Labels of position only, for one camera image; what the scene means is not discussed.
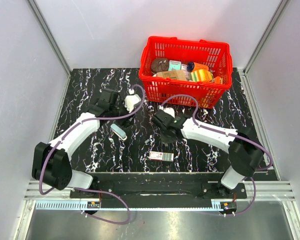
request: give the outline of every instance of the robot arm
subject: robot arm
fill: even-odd
[[[131,113],[134,107],[141,103],[141,98],[130,92],[124,100],[121,100],[118,92],[104,89],[100,96],[90,100],[90,104],[80,117],[60,136],[48,144],[40,142],[34,149],[32,177],[39,180],[44,162],[56,146],[55,151],[46,165],[43,182],[58,190],[68,188],[88,189],[93,177],[83,171],[71,168],[70,159],[75,150],[93,132],[96,132],[107,120],[97,118],[112,118],[125,116]],[[133,116],[118,120],[118,124],[124,127],[130,125]]]
[[[177,139],[183,138],[193,139],[213,145],[228,153],[231,166],[220,181],[221,185],[228,191],[233,190],[246,177],[252,177],[263,159],[264,153],[259,148],[233,136],[228,136],[230,133],[241,135],[260,144],[258,139],[252,136],[250,128],[243,128],[238,131],[237,129],[227,129],[197,121],[199,125],[226,132],[226,135],[223,135],[198,127],[187,115],[180,114],[174,117],[172,108],[160,109],[152,118],[152,122],[160,128],[161,140],[164,143],[175,142]]]

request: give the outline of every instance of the marble pattern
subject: marble pattern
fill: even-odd
[[[65,95],[55,137],[63,133],[82,113],[95,91],[104,88],[119,91],[124,97],[133,84],[142,85],[138,68],[74,69]],[[200,108],[196,118],[225,128],[240,126],[254,129],[243,86],[237,69],[232,73],[232,87],[213,109]],[[134,118],[134,125],[125,129],[122,141],[104,124],[74,152],[72,168],[87,172],[223,172],[229,166],[228,155],[218,148],[195,140],[181,139],[162,144],[159,129],[150,121],[159,103],[145,101]],[[192,114],[194,108],[174,105],[176,113]],[[154,161],[149,151],[174,153],[174,162]]]

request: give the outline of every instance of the red basket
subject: red basket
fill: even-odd
[[[225,84],[153,77],[151,63],[156,58],[167,58],[180,61],[183,64],[188,64],[188,62],[205,64],[214,70],[213,75],[215,77],[222,77]],[[231,87],[232,68],[232,58],[227,43],[151,36],[142,53],[139,78],[143,82],[149,101],[162,103],[173,95],[187,94],[198,101],[200,108],[211,109],[225,90]],[[196,105],[189,97],[182,96],[172,99],[169,103],[186,106]]]

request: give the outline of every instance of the reflective floor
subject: reflective floor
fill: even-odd
[[[248,203],[238,203],[239,210]],[[226,217],[201,212],[133,212],[128,225],[113,225],[79,212],[35,210],[27,240],[292,240],[283,206],[257,202],[247,213]],[[97,212],[123,221],[126,212]]]

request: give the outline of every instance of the white wall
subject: white wall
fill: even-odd
[[[47,141],[66,74],[25,0],[0,1],[0,240],[12,234],[34,148]]]
[[[140,67],[149,36],[230,44],[245,67],[280,0],[36,0],[71,68]]]
[[[300,0],[290,2],[248,76],[280,174],[300,209]]]

